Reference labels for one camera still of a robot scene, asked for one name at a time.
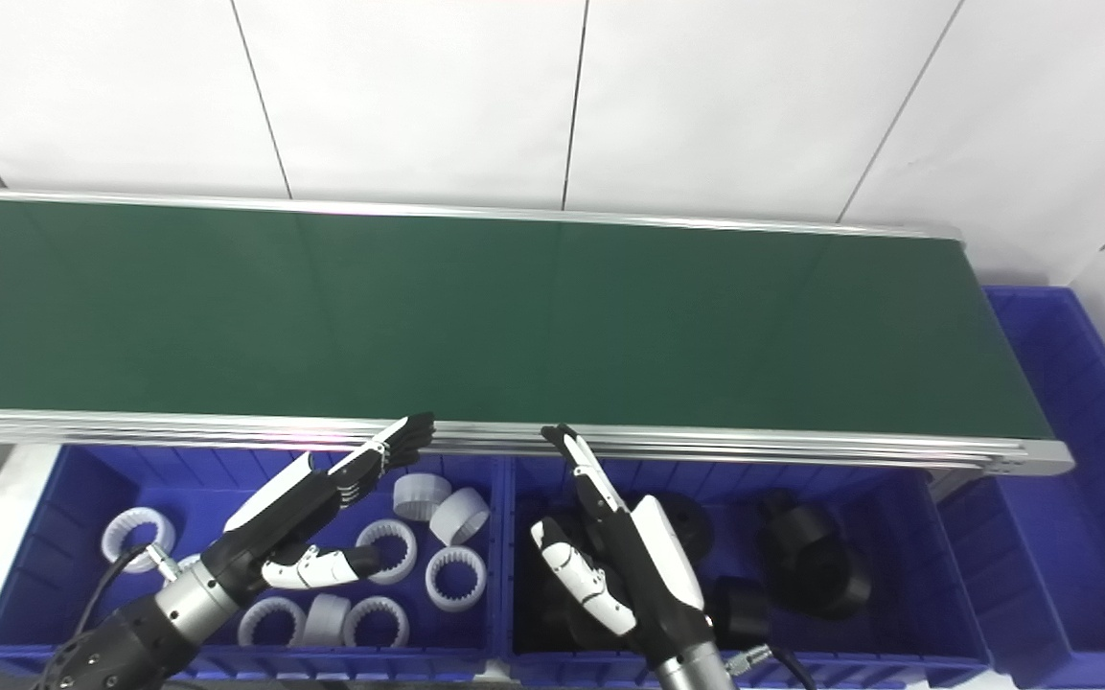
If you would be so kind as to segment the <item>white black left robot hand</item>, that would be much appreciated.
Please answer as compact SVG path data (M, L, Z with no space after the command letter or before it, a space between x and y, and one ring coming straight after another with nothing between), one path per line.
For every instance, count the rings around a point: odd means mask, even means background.
M326 548L312 539L364 501L387 472L415 463L432 441L434 420L432 412L399 419L329 469L317 469L307 453L293 460L238 508L223 536L203 551L206 584L244 608L271 588L337 587L376 576L382 563L372 544Z

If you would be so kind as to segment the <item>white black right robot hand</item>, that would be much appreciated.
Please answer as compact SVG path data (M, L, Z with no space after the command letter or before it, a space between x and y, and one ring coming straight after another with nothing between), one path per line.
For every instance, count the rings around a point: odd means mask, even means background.
M586 437L570 426L544 426L541 437L570 467L580 508L606 545L598 564L555 519L532 525L543 562L571 602L625 639L657 675L687 667L696 654L717 652L696 572L657 498L628 505Z

